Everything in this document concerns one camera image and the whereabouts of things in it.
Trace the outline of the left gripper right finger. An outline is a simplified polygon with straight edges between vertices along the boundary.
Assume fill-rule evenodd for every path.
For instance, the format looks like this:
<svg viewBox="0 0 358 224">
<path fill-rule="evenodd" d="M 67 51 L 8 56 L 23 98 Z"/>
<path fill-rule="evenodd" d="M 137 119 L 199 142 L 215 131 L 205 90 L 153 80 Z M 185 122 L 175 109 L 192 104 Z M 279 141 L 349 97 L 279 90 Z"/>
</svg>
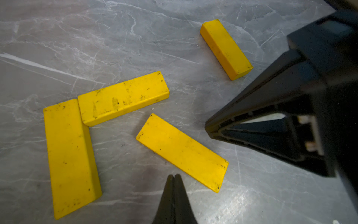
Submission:
<svg viewBox="0 0 358 224">
<path fill-rule="evenodd" d="M 174 176 L 174 223 L 197 224 L 181 175 Z"/>
</svg>

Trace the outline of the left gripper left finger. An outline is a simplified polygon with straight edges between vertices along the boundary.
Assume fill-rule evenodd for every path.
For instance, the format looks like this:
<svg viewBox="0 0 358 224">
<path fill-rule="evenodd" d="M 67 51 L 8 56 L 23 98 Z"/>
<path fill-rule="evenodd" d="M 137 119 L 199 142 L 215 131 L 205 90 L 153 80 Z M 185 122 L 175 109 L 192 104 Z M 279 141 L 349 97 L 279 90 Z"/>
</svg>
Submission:
<svg viewBox="0 0 358 224">
<path fill-rule="evenodd" d="M 174 224 L 174 176 L 169 175 L 153 224 Z"/>
</svg>

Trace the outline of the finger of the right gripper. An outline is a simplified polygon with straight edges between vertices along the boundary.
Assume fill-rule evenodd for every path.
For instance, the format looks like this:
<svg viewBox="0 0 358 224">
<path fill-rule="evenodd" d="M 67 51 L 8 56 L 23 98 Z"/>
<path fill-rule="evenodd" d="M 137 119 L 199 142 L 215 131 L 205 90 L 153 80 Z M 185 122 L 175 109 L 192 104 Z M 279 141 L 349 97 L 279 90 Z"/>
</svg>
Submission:
<svg viewBox="0 0 358 224">
<path fill-rule="evenodd" d="M 234 123 L 215 132 L 216 140 L 248 147 L 319 176 L 335 177 L 318 137 L 310 122 L 300 124 L 292 118 Z"/>
</svg>

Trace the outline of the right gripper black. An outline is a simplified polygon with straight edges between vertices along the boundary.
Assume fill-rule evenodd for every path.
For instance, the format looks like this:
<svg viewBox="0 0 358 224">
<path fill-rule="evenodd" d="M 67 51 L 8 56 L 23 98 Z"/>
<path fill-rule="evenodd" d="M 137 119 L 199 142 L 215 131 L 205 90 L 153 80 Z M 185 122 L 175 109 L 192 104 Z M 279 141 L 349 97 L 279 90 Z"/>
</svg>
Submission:
<svg viewBox="0 0 358 224">
<path fill-rule="evenodd" d="M 209 118 L 205 130 L 216 140 L 290 139 L 293 117 L 314 108 L 314 136 L 357 207 L 358 13 L 338 10 L 289 34 L 287 41 L 291 50 Z M 318 80 L 308 84 L 315 72 Z M 302 91 L 305 84 L 312 104 Z"/>
</svg>

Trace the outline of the yellow block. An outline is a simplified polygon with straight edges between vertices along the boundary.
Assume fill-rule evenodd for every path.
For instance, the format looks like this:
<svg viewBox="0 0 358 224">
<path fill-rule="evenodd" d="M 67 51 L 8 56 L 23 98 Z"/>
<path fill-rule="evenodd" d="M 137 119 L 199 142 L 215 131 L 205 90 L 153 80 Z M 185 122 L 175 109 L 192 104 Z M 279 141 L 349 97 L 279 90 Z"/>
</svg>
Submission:
<svg viewBox="0 0 358 224">
<path fill-rule="evenodd" d="M 252 64 L 219 20 L 203 23 L 200 34 L 230 80 L 234 81 L 251 72 Z"/>
<path fill-rule="evenodd" d="M 160 71 L 78 96 L 85 125 L 93 127 L 110 119 L 169 98 Z"/>
<path fill-rule="evenodd" d="M 55 219 L 102 196 L 88 126 L 77 99 L 44 108 L 49 172 Z"/>
<path fill-rule="evenodd" d="M 228 161 L 170 123 L 152 113 L 136 140 L 213 192 L 219 193 Z"/>
</svg>

